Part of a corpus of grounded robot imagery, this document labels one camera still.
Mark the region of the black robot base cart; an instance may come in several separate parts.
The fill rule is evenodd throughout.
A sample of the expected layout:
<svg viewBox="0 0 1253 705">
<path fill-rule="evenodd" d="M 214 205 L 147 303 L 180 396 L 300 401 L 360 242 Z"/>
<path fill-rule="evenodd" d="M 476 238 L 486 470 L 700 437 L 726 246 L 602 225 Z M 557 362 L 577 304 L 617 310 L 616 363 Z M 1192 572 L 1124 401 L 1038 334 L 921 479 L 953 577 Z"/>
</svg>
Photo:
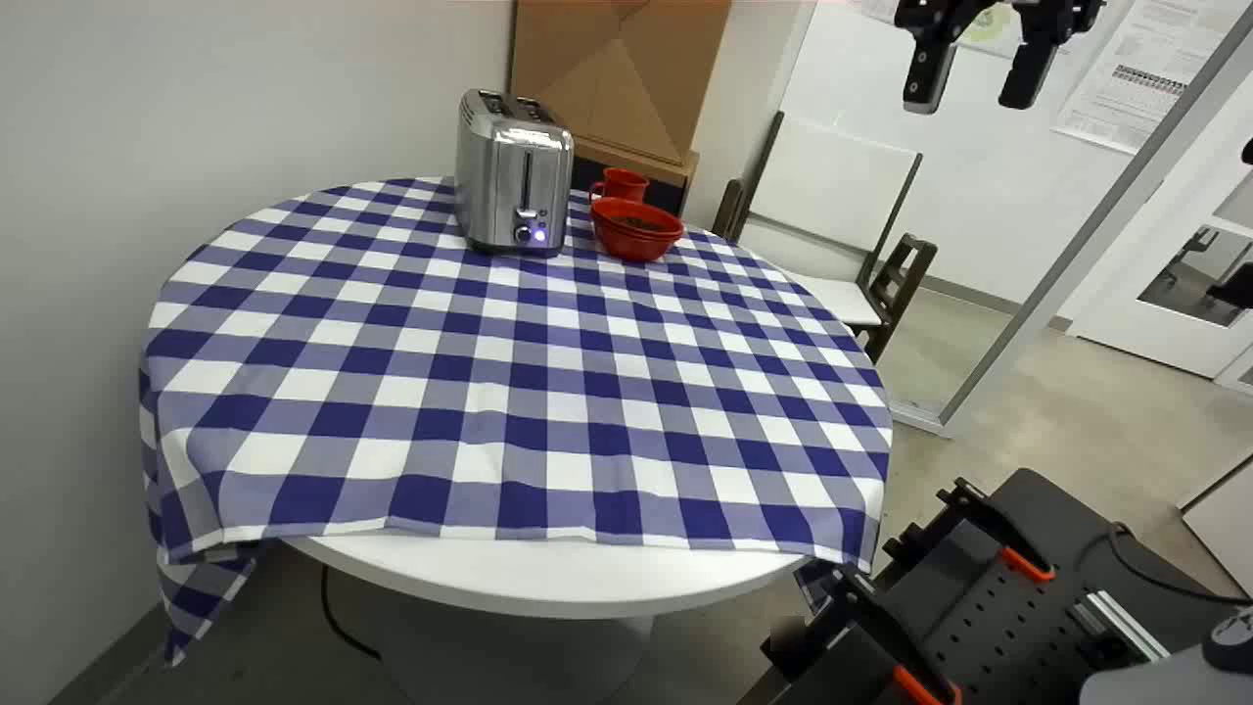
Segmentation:
<svg viewBox="0 0 1253 705">
<path fill-rule="evenodd" d="M 765 705 L 1253 705 L 1249 598 L 1014 470 L 987 494 L 1059 567 L 1012 572 L 949 507 L 876 577 L 803 565 L 812 619 L 765 640 Z"/>
</svg>

